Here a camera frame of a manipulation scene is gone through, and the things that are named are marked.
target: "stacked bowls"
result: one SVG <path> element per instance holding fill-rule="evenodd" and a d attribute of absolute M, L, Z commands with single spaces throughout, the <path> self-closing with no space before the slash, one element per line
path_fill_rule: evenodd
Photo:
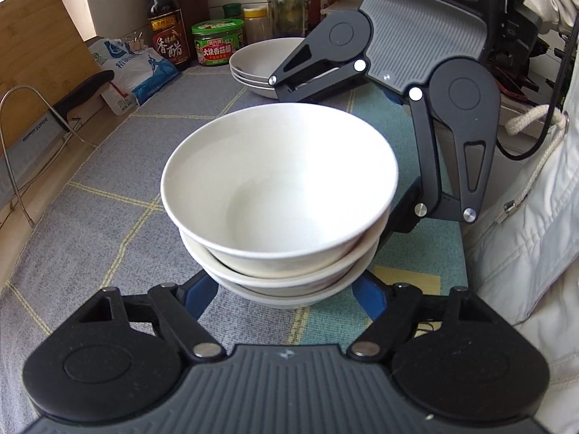
<path fill-rule="evenodd" d="M 281 309 L 347 287 L 372 260 L 398 182 L 390 145 L 326 106 L 250 107 L 169 158 L 161 198 L 191 256 L 224 287 Z"/>
<path fill-rule="evenodd" d="M 243 47 L 229 59 L 231 75 L 250 91 L 277 99 L 276 91 L 269 85 L 269 78 L 302 41 L 303 37 L 284 37 Z"/>

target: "black cable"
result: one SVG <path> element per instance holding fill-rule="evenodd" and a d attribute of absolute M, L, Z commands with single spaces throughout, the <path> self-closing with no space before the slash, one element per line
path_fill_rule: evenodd
<path fill-rule="evenodd" d="M 549 103 L 549 110 L 546 112 L 545 123 L 543 124 L 543 128 L 541 134 L 535 145 L 529 149 L 529 151 L 522 153 L 521 155 L 513 155 L 505 150 L 505 148 L 497 139 L 497 148 L 499 151 L 505 155 L 508 159 L 514 161 L 521 161 L 523 159 L 527 159 L 530 156 L 537 153 L 537 150 L 541 148 L 541 145 L 546 139 L 547 132 L 549 131 L 549 127 L 551 126 L 551 120 L 553 118 L 553 112 L 555 112 L 555 107 L 557 106 L 557 101 L 559 99 L 559 94 L 561 93 L 561 87 L 563 86 L 563 82 L 565 81 L 565 77 L 567 76 L 567 72 L 569 70 L 569 64 L 571 62 L 571 57 L 573 54 L 573 50 L 575 48 L 575 43 L 577 43 L 577 34 L 579 34 L 579 13 L 575 18 L 575 24 L 573 25 L 573 29 L 571 31 L 571 36 L 569 37 L 569 43 L 565 48 L 565 53 L 563 55 L 563 59 L 561 60 L 561 67 L 559 68 L 559 73 L 557 74 L 557 80 L 555 81 L 555 86 L 553 88 L 553 93 L 551 95 L 551 102 Z"/>

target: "wire stand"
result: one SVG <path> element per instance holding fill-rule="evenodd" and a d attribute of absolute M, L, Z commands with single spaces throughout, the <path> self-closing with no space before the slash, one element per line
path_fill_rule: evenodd
<path fill-rule="evenodd" d="M 20 193 L 20 190 L 18 189 L 18 185 L 16 184 L 16 177 L 14 176 L 14 171 L 12 169 L 12 165 L 10 164 L 10 159 L 8 158 L 8 149 L 6 147 L 6 142 L 4 139 L 4 132 L 2 131 L 2 108 L 4 107 L 4 103 L 6 102 L 6 100 L 8 99 L 8 97 L 10 97 L 10 95 L 14 92 L 17 91 L 19 89 L 29 89 L 31 91 L 34 91 L 37 96 L 41 99 L 41 101 L 48 107 L 48 110 L 50 110 L 50 112 L 52 112 L 52 114 L 54 115 L 54 117 L 56 117 L 63 125 L 65 125 L 69 131 L 69 136 L 65 139 L 63 145 L 60 147 L 60 149 L 56 152 L 56 154 L 49 160 L 49 162 L 42 168 L 42 170 L 35 175 L 30 181 L 28 181 L 27 183 L 25 183 L 25 185 L 22 188 L 26 188 L 28 187 L 36 178 L 38 178 L 44 171 L 46 171 L 46 169 L 54 162 L 54 160 L 58 157 L 58 155 L 62 152 L 62 150 L 64 149 L 65 145 L 68 143 L 68 141 L 70 140 L 71 137 L 76 137 L 78 138 L 81 142 L 86 143 L 86 145 L 90 145 L 92 148 L 96 148 L 97 145 L 95 145 L 94 143 L 90 143 L 89 141 L 85 140 L 84 138 L 82 138 L 78 132 L 76 131 L 76 129 L 74 129 L 73 127 L 71 127 L 71 125 L 68 123 L 67 120 L 65 120 L 57 111 L 56 109 L 54 109 L 54 107 L 40 94 L 40 92 L 34 88 L 33 86 L 30 85 L 17 85 L 14 86 L 13 88 L 11 88 L 2 98 L 2 101 L 0 102 L 0 143 L 2 144 L 2 153 L 4 154 L 4 162 L 6 163 L 6 168 L 8 170 L 8 176 L 10 177 L 10 183 L 12 184 L 12 188 L 14 189 L 14 196 L 18 199 L 18 202 L 20 203 L 20 207 L 22 208 L 22 211 L 24 212 L 24 215 L 26 217 L 26 219 L 28 220 L 28 224 L 30 225 L 31 229 L 34 228 L 35 223 L 32 220 L 32 218 L 30 217 L 30 214 L 28 214 L 28 211 L 26 210 L 26 207 L 24 206 L 24 202 L 22 201 L 22 195 Z M 14 210 L 14 205 L 13 205 L 13 200 L 10 201 L 10 210 L 13 211 Z"/>

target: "jar label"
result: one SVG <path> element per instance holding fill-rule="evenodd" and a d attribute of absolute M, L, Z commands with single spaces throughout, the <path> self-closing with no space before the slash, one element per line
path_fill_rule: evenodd
<path fill-rule="evenodd" d="M 153 35 L 153 48 L 161 56 L 170 60 L 173 65 L 189 60 L 189 45 L 187 44 L 183 16 L 180 9 L 173 13 L 165 14 L 160 18 L 151 19 L 151 27 L 153 31 L 164 29 Z"/>
<path fill-rule="evenodd" d="M 196 40 L 197 57 L 201 65 L 223 65 L 233 53 L 241 48 L 243 36 L 230 34 L 208 40 Z"/>

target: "green jar lid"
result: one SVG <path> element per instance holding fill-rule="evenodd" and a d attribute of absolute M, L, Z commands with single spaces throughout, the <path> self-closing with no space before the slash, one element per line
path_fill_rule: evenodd
<path fill-rule="evenodd" d="M 227 3 L 223 5 L 223 13 L 226 18 L 236 18 L 243 14 L 241 3 Z"/>
<path fill-rule="evenodd" d="M 220 32 L 231 31 L 234 29 L 241 29 L 244 25 L 243 20 L 224 19 L 224 20 L 210 20 L 203 21 L 194 25 L 191 28 L 193 34 L 198 36 L 209 36 L 211 34 L 219 34 Z"/>

